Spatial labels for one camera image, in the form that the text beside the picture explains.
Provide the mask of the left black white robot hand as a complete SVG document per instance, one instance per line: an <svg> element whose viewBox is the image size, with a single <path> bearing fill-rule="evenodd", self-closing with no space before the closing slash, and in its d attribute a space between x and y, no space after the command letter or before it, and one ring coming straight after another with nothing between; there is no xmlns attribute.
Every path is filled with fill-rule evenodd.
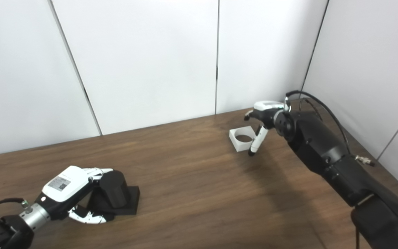
<svg viewBox="0 0 398 249"><path fill-rule="evenodd" d="M35 200L45 219L63 220L67 217L85 224L101 224L113 221L115 215L90 211L79 202L99 186L104 174L111 168L80 168L69 166L43 186Z"/></svg>

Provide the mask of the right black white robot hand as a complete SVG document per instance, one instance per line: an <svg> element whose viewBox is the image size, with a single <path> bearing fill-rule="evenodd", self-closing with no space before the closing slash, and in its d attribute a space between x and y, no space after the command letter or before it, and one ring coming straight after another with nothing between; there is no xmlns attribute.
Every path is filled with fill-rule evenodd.
<svg viewBox="0 0 398 249"><path fill-rule="evenodd" d="M284 109L285 105L282 102L257 101L254 104L253 109L246 112L246 114L244 115L245 121L254 118L261 122L255 133L253 142L248 150L249 156L252 157L257 153L268 131L275 128L275 118Z"/></svg>

